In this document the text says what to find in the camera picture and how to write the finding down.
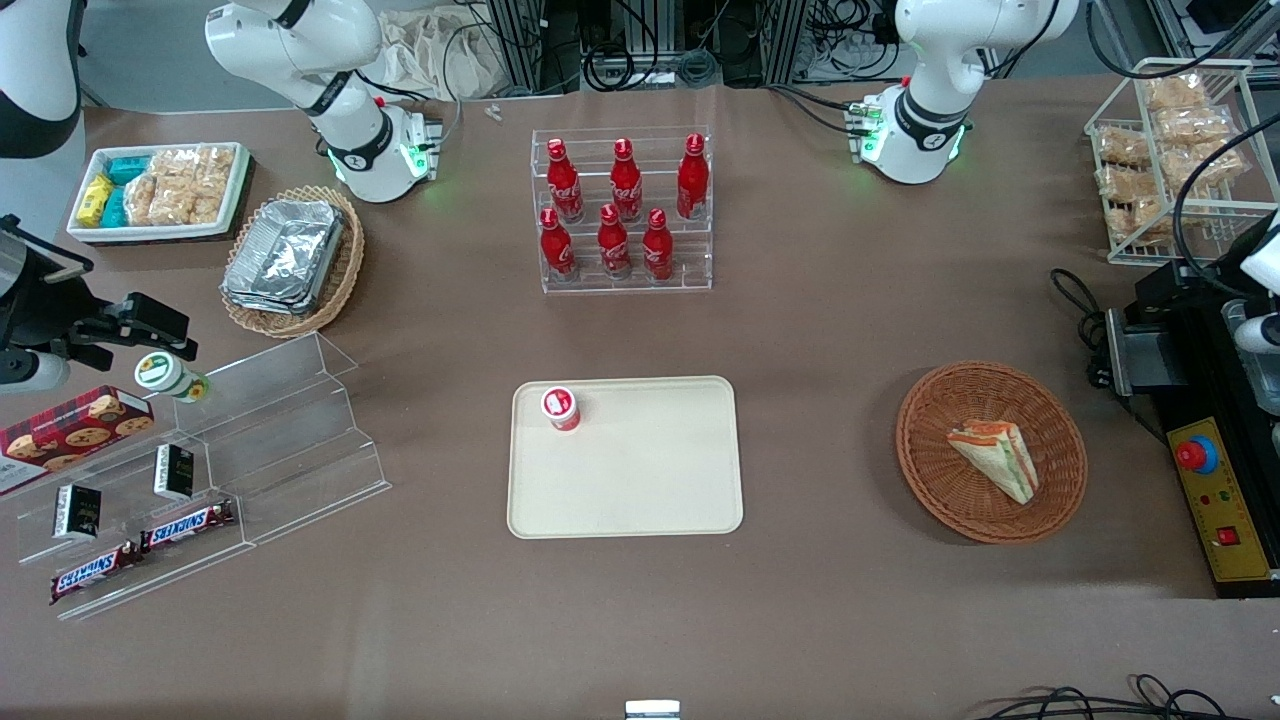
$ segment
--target round wicker basket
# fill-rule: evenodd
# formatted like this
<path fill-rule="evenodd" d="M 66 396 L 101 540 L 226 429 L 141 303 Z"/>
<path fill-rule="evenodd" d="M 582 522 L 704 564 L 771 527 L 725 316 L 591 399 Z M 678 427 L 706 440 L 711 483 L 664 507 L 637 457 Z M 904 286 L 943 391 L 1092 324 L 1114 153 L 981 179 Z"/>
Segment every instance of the round wicker basket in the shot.
<path fill-rule="evenodd" d="M 283 340 L 317 331 L 338 316 L 342 306 L 351 297 L 351 291 L 356 287 L 356 275 L 360 274 L 360 264 L 365 259 L 365 232 L 360 227 L 360 218 L 356 215 L 356 209 L 351 206 L 351 201 L 335 190 L 314 186 L 298 187 L 285 190 L 271 200 L 323 200 L 335 208 L 340 208 L 346 214 L 346 225 L 342 228 L 342 237 L 338 241 L 340 245 L 334 254 L 333 264 L 329 266 L 329 277 L 325 278 L 324 291 L 320 293 L 320 302 L 315 310 L 306 315 L 264 313 L 261 310 L 250 310 L 232 305 L 223 297 L 223 305 L 227 306 L 227 313 L 230 314 L 232 320 L 236 320 L 237 325 Z M 227 259 L 228 265 L 236 259 L 236 254 L 239 252 L 241 246 L 244 243 L 244 236 L 248 233 L 250 225 L 253 224 L 253 220 L 257 219 L 259 213 L 265 206 L 266 202 L 260 205 L 257 210 L 253 210 L 248 220 L 241 225 L 241 231 L 236 236 L 236 245 L 232 246 L 230 256 Z"/>
<path fill-rule="evenodd" d="M 1019 505 L 947 443 L 960 423 L 1016 423 L 1039 475 Z M 995 363 L 956 363 L 915 383 L 897 415 L 897 460 L 911 492 L 957 533 L 987 543 L 1028 543 L 1066 525 L 1084 497 L 1084 441 L 1044 386 Z"/>

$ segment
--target brown tablecloth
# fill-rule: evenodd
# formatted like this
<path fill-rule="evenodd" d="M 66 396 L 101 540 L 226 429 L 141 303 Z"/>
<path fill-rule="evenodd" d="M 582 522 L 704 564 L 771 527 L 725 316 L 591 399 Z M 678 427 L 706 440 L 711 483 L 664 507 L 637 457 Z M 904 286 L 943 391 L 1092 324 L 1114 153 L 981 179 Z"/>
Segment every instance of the brown tablecloth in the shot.
<path fill-rule="evenodd" d="M 989 83 L 963 154 L 923 187 L 852 165 L 844 138 L 764 91 L 502 101 L 500 126 L 468 106 L 436 182 L 358 206 L 369 254 L 326 331 L 362 365 L 356 418 L 394 489 L 84 623 L 55 620 L 49 578 L 8 565 L 0 711 L 558 720 L 675 697 L 692 719 L 964 717 L 1032 685 L 1129 697 L 1126 674 L 1149 671 L 1263 714 L 1280 610 L 1207 600 L 1169 451 L 1085 383 L 1078 313 L 1046 279 L 1066 266 L 1121 305 L 1140 277 L 1098 256 L 1079 135 L 1114 82 Z M 88 120 L 91 146 L 246 143 L 253 206 L 335 182 L 298 111 Z M 689 122 L 716 133 L 716 288 L 544 297 L 531 131 Z M 90 282 L 179 306 L 212 369 L 271 343 L 221 309 L 227 250 L 92 251 Z M 106 379 L 127 387 L 141 354 Z M 899 473 L 904 393 L 965 359 L 1030 373 L 1080 425 L 1088 492 L 1044 542 L 966 542 Z M 512 537 L 521 383 L 687 374 L 736 388 L 737 532 Z M 0 420 L 102 378 L 5 398 Z M 0 553 L 15 557 L 13 533 Z"/>

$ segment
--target aluminum foil container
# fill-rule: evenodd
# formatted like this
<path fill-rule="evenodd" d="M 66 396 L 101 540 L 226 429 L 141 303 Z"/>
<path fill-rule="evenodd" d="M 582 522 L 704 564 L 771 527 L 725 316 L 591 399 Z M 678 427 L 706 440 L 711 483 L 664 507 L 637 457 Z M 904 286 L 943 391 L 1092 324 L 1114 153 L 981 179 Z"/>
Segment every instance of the aluminum foil container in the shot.
<path fill-rule="evenodd" d="M 227 268 L 223 295 L 242 307 L 310 313 L 320 300 L 343 220 L 342 210 L 323 201 L 268 204 Z"/>

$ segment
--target sandwich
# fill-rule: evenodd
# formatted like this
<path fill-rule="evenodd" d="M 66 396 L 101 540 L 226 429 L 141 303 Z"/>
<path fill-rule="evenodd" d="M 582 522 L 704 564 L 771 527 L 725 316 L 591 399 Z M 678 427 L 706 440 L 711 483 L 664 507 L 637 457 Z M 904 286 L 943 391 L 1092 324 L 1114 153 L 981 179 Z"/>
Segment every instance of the sandwich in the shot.
<path fill-rule="evenodd" d="M 1019 505 L 1039 489 L 1032 454 L 1014 423 L 965 420 L 947 433 L 947 442 Z"/>

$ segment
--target sandwich wrapper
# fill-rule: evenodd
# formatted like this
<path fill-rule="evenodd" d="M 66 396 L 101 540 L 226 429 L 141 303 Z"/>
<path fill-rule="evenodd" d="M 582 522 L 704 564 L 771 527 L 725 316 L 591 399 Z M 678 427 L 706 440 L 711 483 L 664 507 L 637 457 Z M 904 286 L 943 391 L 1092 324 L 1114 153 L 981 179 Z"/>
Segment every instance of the sandwich wrapper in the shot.
<path fill-rule="evenodd" d="M 221 290 L 241 307 L 305 315 L 320 302 L 342 237 L 342 210 L 324 201 L 274 200 L 257 214 Z"/>
<path fill-rule="evenodd" d="M 947 442 L 1019 505 L 1027 505 L 1039 489 L 1032 454 L 1014 423 L 965 420 L 947 433 Z"/>

